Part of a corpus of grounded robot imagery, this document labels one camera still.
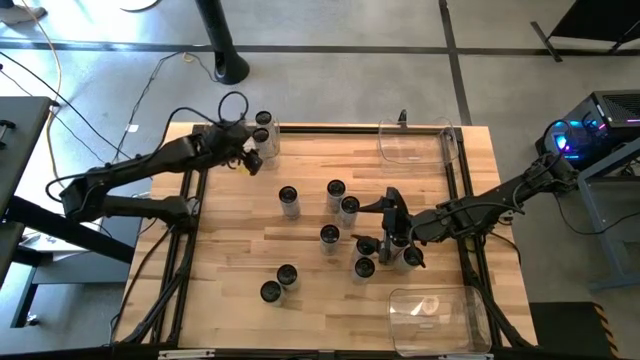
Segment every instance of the black pole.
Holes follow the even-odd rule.
[[[41,208],[21,197],[9,200],[4,218],[112,259],[131,264],[134,249],[86,226]]]
[[[241,82],[249,75],[249,64],[233,46],[220,0],[196,0],[196,4],[215,53],[216,79],[226,85]]]

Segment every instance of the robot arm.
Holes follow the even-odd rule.
[[[229,165],[233,161],[241,162],[251,175],[255,175],[262,160],[255,150],[244,150],[249,136],[249,131],[242,125],[210,126],[203,133],[170,141],[149,155],[90,169],[60,193],[65,215],[78,222],[93,221],[102,216],[157,217],[177,229],[189,227],[191,213],[186,200],[180,196],[152,200],[107,193],[115,187],[162,172],[203,170]]]
[[[482,286],[467,256],[465,241],[467,238],[491,232],[500,216],[507,210],[522,213],[522,203],[538,193],[572,189],[575,187],[576,178],[577,172],[562,155],[544,154],[523,174],[478,196],[453,199],[437,205],[435,209],[411,215],[400,192],[395,188],[388,188],[385,197],[375,204],[360,208],[359,211],[384,214],[384,245],[378,246],[379,261],[382,264],[388,264],[393,260],[389,253],[390,239],[411,240],[409,244],[412,247],[415,247],[415,241],[427,245],[429,242],[442,242],[447,238],[455,239],[461,254],[460,265],[465,284],[478,289],[487,311],[491,313],[512,346],[531,347],[532,345],[511,325],[489,291]],[[380,244],[379,240],[370,239]]]

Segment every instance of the power cord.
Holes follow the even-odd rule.
[[[551,124],[547,125],[546,129],[544,129],[544,133],[542,134],[542,139],[543,141],[546,140],[547,135],[549,134],[549,130],[551,130],[551,128],[557,124],[557,123],[564,123],[567,128],[569,129],[569,136],[571,136],[573,130],[571,130],[571,125],[569,125],[569,123],[567,123],[564,120],[556,120],[551,122]],[[563,147],[562,149],[560,149],[558,156],[551,162],[551,164],[549,164],[549,166],[547,166],[544,170],[542,170],[540,173],[534,175],[530,181],[533,181],[537,178],[539,178],[540,176],[542,176],[543,174],[545,174],[546,172],[548,172],[549,170],[551,170],[552,167],[556,166],[556,164],[558,163],[558,161],[560,161],[560,159],[564,156],[564,152],[567,151],[568,145]],[[520,188],[526,184],[526,182],[522,182],[520,184],[518,184],[518,186],[516,186],[515,189],[513,189],[513,193],[511,194],[511,202],[518,207],[518,209],[520,209],[520,213],[524,215],[524,211],[522,210],[522,208],[518,205],[517,201],[516,201],[516,196],[518,195],[518,191],[520,190]]]
[[[145,227],[143,230],[140,230],[140,232],[138,233],[138,236],[144,234],[145,232],[147,232],[147,230],[151,229],[151,227],[155,225],[156,221],[158,221],[158,218],[153,219],[153,221],[149,225],[147,225],[147,227]]]
[[[128,164],[128,166],[126,166],[126,167],[124,167],[124,168],[120,168],[120,169],[125,169],[125,168],[129,168],[129,167],[140,166],[140,165],[143,165],[143,164],[148,163],[149,161],[151,161],[151,160],[152,160],[152,159],[153,159],[153,158],[158,154],[158,152],[160,151],[160,148],[161,148],[161,147],[162,147],[162,145],[164,144],[164,141],[165,141],[165,139],[166,139],[166,137],[167,137],[167,133],[168,133],[168,131],[169,131],[169,125],[171,125],[171,121],[173,120],[173,117],[174,117],[178,112],[180,112],[180,111],[189,111],[189,112],[192,112],[192,113],[194,113],[194,114],[196,114],[196,115],[200,116],[201,118],[203,118],[203,119],[204,119],[204,120],[206,120],[207,122],[211,123],[213,126],[217,126],[218,128],[221,128],[221,129],[228,129],[228,128],[231,128],[231,127],[233,127],[233,126],[237,125],[240,121],[244,120],[243,116],[244,116],[244,115],[249,111],[249,101],[247,100],[247,97],[246,97],[244,94],[242,94],[242,93],[241,93],[241,92],[239,92],[239,91],[231,91],[230,93],[227,93],[225,96],[223,96],[223,97],[222,97],[222,99],[220,99],[220,103],[218,104],[218,108],[221,108],[221,107],[222,107],[222,104],[224,103],[224,101],[225,101],[225,100],[229,97],[229,95],[231,95],[232,93],[233,93],[233,94],[238,94],[238,95],[240,95],[240,96],[241,96],[242,98],[244,98],[244,99],[245,99],[245,101],[246,101],[246,107],[245,107],[245,110],[242,112],[242,114],[241,114],[241,118],[240,118],[240,119],[236,120],[236,121],[235,121],[235,122],[233,122],[231,125],[223,126],[223,125],[221,125],[219,122],[216,122],[215,120],[211,119],[210,117],[206,116],[205,114],[201,113],[201,112],[200,112],[200,111],[198,111],[198,110],[195,110],[195,109],[193,109],[193,108],[191,108],[191,107],[188,107],[188,106],[181,106],[181,107],[179,107],[179,108],[177,108],[177,109],[173,110],[173,111],[171,112],[171,114],[169,115],[169,118],[167,119],[167,122],[165,123],[165,126],[164,126],[164,131],[163,131],[163,133],[162,133],[162,139],[160,139],[160,142],[158,142],[158,146],[156,146],[155,150],[150,154],[150,156],[147,156],[147,157],[145,158],[145,160],[144,160],[143,162],[141,162],[141,163],[135,163],[135,162],[133,162],[133,163],[131,163],[131,164]],[[110,170],[108,170],[108,169],[105,169],[105,170],[99,170],[99,171],[93,171],[93,172],[92,172],[92,174],[94,174],[94,175],[98,175],[98,174],[106,174],[106,173],[109,173],[109,171],[110,171]],[[63,176],[63,177],[61,177],[61,178],[54,179],[54,180],[50,181],[50,182],[45,186],[45,192],[47,193],[47,196],[48,196],[51,200],[53,200],[53,201],[55,201],[55,202],[62,202],[60,199],[58,199],[58,198],[54,197],[54,196],[51,194],[51,186],[52,186],[53,184],[55,184],[55,183],[58,183],[58,182],[61,182],[61,181],[64,181],[64,180],[69,180],[69,179],[76,179],[76,178],[82,177],[82,176],[84,176],[84,175],[85,175],[85,173],[78,173],[78,174],[67,175],[67,176]],[[93,189],[94,189],[93,187],[92,187],[92,188],[89,188],[89,189],[87,190],[87,193],[90,193]],[[498,204],[498,203],[496,203],[496,204],[497,204],[497,206],[505,206],[505,207],[508,207],[508,208],[510,208],[510,209],[513,209],[513,210],[517,211],[515,208],[510,207],[510,206],[508,206],[508,205]]]
[[[509,245],[516,251],[516,253],[518,254],[518,264],[522,265],[522,257],[520,256],[520,249],[518,249],[518,246],[516,244],[514,244],[513,242],[511,242],[511,240],[507,239],[506,237],[502,236],[502,235],[498,235],[496,233],[494,233],[493,231],[489,233],[490,235],[495,236],[496,238],[509,243]]]
[[[636,211],[634,213],[625,215],[625,216],[619,218],[618,220],[616,220],[615,222],[613,222],[611,225],[607,226],[606,228],[604,228],[604,229],[602,229],[600,231],[593,231],[593,232],[580,231],[580,230],[576,229],[575,227],[573,227],[573,225],[571,225],[569,223],[569,221],[567,220],[566,216],[564,215],[564,211],[562,210],[562,204],[560,204],[560,199],[558,199],[558,195],[553,194],[553,198],[556,199],[556,203],[558,204],[558,210],[560,210],[560,217],[562,217],[562,221],[564,221],[564,223],[567,225],[567,227],[569,227],[569,229],[571,229],[571,231],[573,231],[576,234],[580,234],[580,235],[600,235],[600,234],[604,234],[607,230],[609,230],[612,227],[620,224],[624,220],[627,220],[627,219],[629,219],[631,217],[640,215],[640,211]]]
[[[518,247],[516,246],[516,244],[512,243],[511,240],[507,239],[506,237],[502,236],[502,235],[498,235],[496,233],[494,233],[493,231],[489,232],[490,235],[495,236],[496,238],[509,243],[509,245],[516,251],[516,253],[518,254],[518,264],[522,265],[522,258],[520,257],[520,249],[518,249]],[[484,248],[484,246],[487,244],[487,236],[484,235],[481,240],[480,240],[480,246]],[[470,253],[475,253],[476,250],[475,249],[469,249],[469,247],[467,246],[467,251]]]
[[[506,209],[509,209],[509,210],[513,210],[515,212],[522,213],[522,210],[520,210],[520,209],[518,209],[516,207],[510,206],[510,205],[506,205],[506,204],[501,204],[501,203],[493,203],[493,202],[482,202],[482,203],[476,203],[476,204],[469,204],[469,205],[461,206],[459,208],[455,208],[455,209],[449,211],[448,213],[444,214],[441,217],[438,217],[438,218],[433,219],[433,220],[425,221],[423,223],[420,223],[420,224],[417,224],[417,225],[414,225],[413,227],[411,227],[411,229],[409,229],[409,234],[408,234],[409,247],[411,247],[413,251],[416,251],[416,246],[415,246],[414,240],[413,240],[413,233],[414,233],[415,229],[419,228],[420,226],[429,225],[429,224],[432,224],[432,223],[435,223],[435,222],[439,222],[439,221],[441,221],[441,219],[450,217],[451,215],[453,215],[453,214],[455,214],[457,212],[460,212],[460,211],[463,211],[463,210],[467,210],[467,209],[471,209],[471,208],[475,208],[475,207],[481,207],[481,206],[501,207],[501,208],[506,208]],[[424,264],[423,261],[420,262],[420,265],[422,267],[425,267],[425,264]]]
[[[22,90],[24,93],[26,93],[29,96],[33,96],[33,94],[31,94],[29,91],[27,91],[24,87],[22,87],[22,85],[20,85],[20,83],[18,83],[15,79],[13,79],[11,76],[9,76],[9,74],[5,73],[4,71],[2,71],[0,69],[0,73],[2,73],[2,75],[4,75],[7,79],[11,80],[18,88],[20,88],[20,90]],[[60,122],[60,124],[62,124],[62,126],[64,126],[65,129],[67,129],[67,131],[69,131],[69,133],[71,134],[71,136],[73,136],[76,140],[78,140],[78,142],[80,144],[82,144],[82,146],[84,146],[87,150],[89,150],[89,152],[91,154],[93,154],[93,156],[95,156],[96,159],[98,159],[98,161],[100,161],[102,164],[104,164],[106,161],[104,161],[102,158],[100,158],[100,156],[98,156],[98,154],[96,154],[95,151],[93,151],[93,149],[91,149],[89,147],[89,145],[87,145],[84,141],[82,141],[82,139],[80,139],[74,132],[73,130],[71,130],[71,128],[69,128],[69,126],[57,115],[54,113],[53,118],[58,120],[58,122]]]
[[[47,32],[44,31],[44,28],[42,27],[42,25],[40,24],[40,20],[38,20],[38,17],[35,16],[33,14],[33,12],[31,11],[31,8],[29,8],[29,6],[27,5],[27,3],[22,0],[22,4],[24,5],[24,9],[27,11],[27,13],[29,14],[29,16],[31,16],[31,18],[33,19],[33,21],[36,22],[36,25],[38,25],[38,27],[40,28],[40,31],[42,31],[42,34],[44,35],[45,39],[47,39],[47,44],[49,44],[49,48],[51,49],[51,53],[53,54],[53,58],[56,62],[56,70],[58,72],[58,81],[57,81],[57,91],[55,91],[55,97],[53,98],[54,102],[58,101],[58,93],[60,93],[60,88],[62,86],[62,67],[60,66],[60,59],[58,58],[58,53],[56,52],[55,47],[53,46],[53,43],[51,42],[51,39],[49,38],[49,35],[47,35]],[[56,159],[53,155],[53,144],[51,143],[51,125],[53,124],[53,111],[49,112],[49,116],[47,117],[46,120],[46,137],[47,137],[47,147],[49,148],[49,158],[51,159],[51,170],[53,171],[53,176],[58,178],[58,167],[56,165]]]
[[[31,74],[33,77],[35,77],[36,79],[38,79],[42,84],[44,84],[47,88],[49,88],[49,90],[53,91],[65,104],[67,104],[71,110],[73,110],[73,112],[75,112],[80,119],[82,119],[82,121],[87,124],[87,126],[91,129],[91,131],[93,131],[93,133],[95,133],[100,139],[102,139],[105,143],[109,144],[109,146],[111,146],[113,149],[115,149],[117,152],[119,152],[120,154],[122,154],[124,157],[126,157],[127,159],[131,159],[131,157],[127,154],[125,154],[124,152],[122,152],[121,150],[119,150],[113,143],[111,143],[109,140],[107,140],[104,136],[102,136],[102,134],[100,134],[98,132],[98,130],[96,130],[93,125],[91,125],[91,123],[78,111],[78,109],[76,109],[69,101],[67,101],[67,99],[65,99],[59,92],[55,91],[49,84],[47,84],[46,81],[42,80],[42,78],[40,78],[38,75],[36,75],[33,71],[31,71],[29,68],[27,68],[26,66],[22,65],[21,63],[19,63],[17,60],[14,60],[13,58],[11,58],[9,55],[5,54],[4,52],[0,51],[0,55],[2,55],[3,57],[7,58],[9,61],[13,62],[14,64],[20,66],[22,69],[24,69],[25,71],[27,71],[29,74]]]
[[[187,198],[186,201],[188,202],[193,199],[197,199],[197,198],[195,196],[192,196]],[[196,209],[198,209],[199,206],[200,206],[200,201],[196,201],[195,204],[193,204],[193,208],[191,209],[191,215],[195,213]],[[156,220],[157,219],[155,219],[149,226],[147,226],[147,228],[140,231],[138,235],[141,235],[145,231],[149,230],[151,226],[155,224]],[[142,258],[142,261],[140,262],[140,266],[138,266],[138,269],[136,270],[135,274],[133,275],[133,278],[131,279],[131,284],[127,288],[127,291],[125,292],[124,297],[122,298],[122,304],[120,305],[120,309],[118,310],[118,313],[114,315],[109,321],[109,345],[110,346],[114,345],[113,330],[120,323],[120,318],[122,313],[124,312],[124,307],[127,305],[127,301],[129,300],[129,296],[131,295],[131,289],[133,289],[133,286],[135,285],[136,281],[140,277],[140,274],[142,273],[142,269],[144,268],[144,265],[149,261],[149,259],[151,258],[151,255],[153,255],[156,249],[160,246],[160,244],[162,244],[162,242],[167,238],[167,236],[169,236],[169,234],[171,233],[171,231],[173,231],[173,229],[174,229],[174,226],[169,227],[167,231],[164,232],[162,237],[160,237],[160,239],[151,247],[151,249],[149,249],[149,252],[146,253]]]
[[[107,235],[109,235],[109,237],[113,239],[113,235],[111,235],[111,233],[109,232],[109,230],[105,229],[105,227],[104,227],[104,226],[102,226],[102,224],[96,224],[96,225],[98,225],[98,227],[99,227],[102,231],[104,231],[105,233],[107,233]]]
[[[149,90],[151,88],[151,83],[158,76],[158,74],[160,72],[160,69],[162,68],[162,65],[164,64],[165,61],[171,59],[172,57],[174,57],[174,56],[176,56],[178,54],[182,54],[182,59],[187,63],[191,63],[191,62],[193,62],[193,59],[196,59],[198,61],[198,64],[200,64],[200,67],[202,69],[204,69],[204,71],[207,72],[207,75],[209,76],[209,79],[212,82],[215,82],[215,83],[218,82],[213,77],[213,75],[211,74],[211,71],[209,71],[209,69],[207,69],[207,67],[204,66],[204,64],[202,63],[202,60],[200,59],[200,57],[198,57],[195,54],[178,51],[178,52],[175,52],[175,53],[173,53],[171,55],[165,56],[162,59],[158,60],[158,63],[156,64],[156,67],[153,69],[153,71],[151,72],[151,76],[149,76],[149,79],[147,80],[147,84],[145,85],[144,89],[142,89],[142,93],[140,93],[140,97],[138,98],[138,101],[136,101],[135,105],[133,105],[133,109],[131,110],[131,116],[129,117],[129,122],[127,123],[127,129],[122,134],[122,137],[120,138],[120,142],[118,143],[118,149],[119,150],[122,149],[122,146],[124,146],[124,141],[127,138],[127,135],[129,133],[128,128],[133,124],[133,119],[136,116],[136,113],[138,112],[138,109],[140,108],[140,103],[142,102],[142,99],[144,99],[145,95],[147,95],[147,93],[149,92]],[[112,162],[116,162],[117,160],[118,160],[118,152],[116,152],[116,155],[114,156]]]
[[[136,284],[136,281],[138,281],[138,278],[140,277],[140,274],[142,273],[142,269],[144,268],[144,266],[147,264],[147,262],[151,258],[151,255],[153,255],[153,253],[160,246],[160,244],[162,244],[164,242],[164,240],[169,236],[169,234],[171,233],[173,228],[174,228],[173,226],[168,228],[164,232],[164,234],[160,237],[160,239],[158,239],[158,241],[156,241],[156,243],[153,244],[151,249],[149,249],[149,252],[147,252],[144,255],[144,257],[142,258],[142,261],[140,262],[140,266],[138,266],[138,269],[136,270],[135,274],[133,275],[133,278],[131,278],[131,284],[129,285],[129,288],[127,288],[127,291],[125,292],[124,297],[122,298],[122,304],[120,305],[120,309],[118,310],[118,313],[116,315],[114,315],[113,318],[111,318],[111,320],[109,321],[109,344],[111,346],[113,346],[113,335],[114,335],[113,334],[113,330],[120,323],[120,315],[124,311],[124,307],[127,305],[127,302],[129,301],[129,296],[131,295],[131,289]]]

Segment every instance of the wooden table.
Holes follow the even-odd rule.
[[[173,124],[167,140],[191,133],[193,124]],[[463,127],[473,188],[480,194],[500,183],[489,130]],[[426,269],[405,276],[379,266],[366,285],[349,277],[354,242],[341,240],[337,255],[320,252],[320,228],[334,222],[326,213],[326,185],[341,179],[362,205],[397,187],[417,213],[449,199],[444,172],[389,172],[381,166],[377,135],[283,134],[280,166],[250,177],[227,167],[209,172],[179,346],[246,349],[392,350],[388,298],[396,288],[438,288],[462,284],[456,243],[425,249]],[[179,193],[181,174],[154,177],[152,197]],[[462,192],[462,183],[458,179]],[[302,216],[282,216],[278,190],[294,186]],[[164,224],[140,237],[130,278],[162,235]],[[381,215],[359,214],[353,233],[381,237]],[[510,229],[496,233],[512,239]],[[117,331],[129,334],[158,296],[168,241],[161,245],[135,284]],[[525,339],[536,343],[517,255],[489,236],[485,247],[493,293]],[[283,264],[298,268],[301,288],[284,307],[262,302],[259,290]],[[170,303],[164,334],[173,314]]]

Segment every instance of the floor stripe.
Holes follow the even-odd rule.
[[[53,44],[61,51],[121,51],[121,52],[212,52],[211,45],[142,44],[93,41],[65,41]],[[46,42],[25,39],[0,39],[0,49],[49,50]],[[423,46],[322,46],[322,45],[236,45],[244,53],[307,53],[307,54],[433,54],[447,55],[449,47]],[[456,48],[460,55],[486,56],[548,56],[546,49]],[[619,50],[611,55],[606,50],[558,49],[562,56],[640,56],[640,49]]]
[[[453,26],[451,26],[451,14],[447,6],[447,0],[439,0],[440,15],[442,17],[442,26],[444,27],[444,38],[447,41],[447,49],[449,50],[449,64],[451,65],[451,75],[453,76],[453,90],[456,93],[458,102],[458,112],[460,113],[460,122],[462,125],[471,125],[471,113],[469,112],[469,103],[467,102],[467,94],[464,91],[464,82],[462,81],[462,70],[460,69],[460,58],[456,49],[456,39],[453,36]]]

